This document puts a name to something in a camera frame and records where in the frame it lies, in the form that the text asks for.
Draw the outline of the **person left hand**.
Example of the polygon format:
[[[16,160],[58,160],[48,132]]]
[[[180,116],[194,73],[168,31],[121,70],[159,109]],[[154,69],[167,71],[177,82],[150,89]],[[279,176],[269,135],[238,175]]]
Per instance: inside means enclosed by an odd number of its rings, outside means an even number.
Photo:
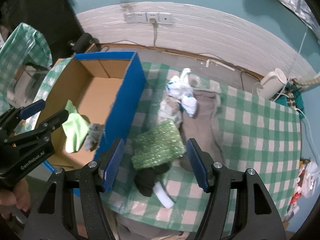
[[[1,190],[1,215],[5,220],[10,218],[10,206],[27,212],[30,204],[29,186],[25,178],[19,181],[12,191]]]

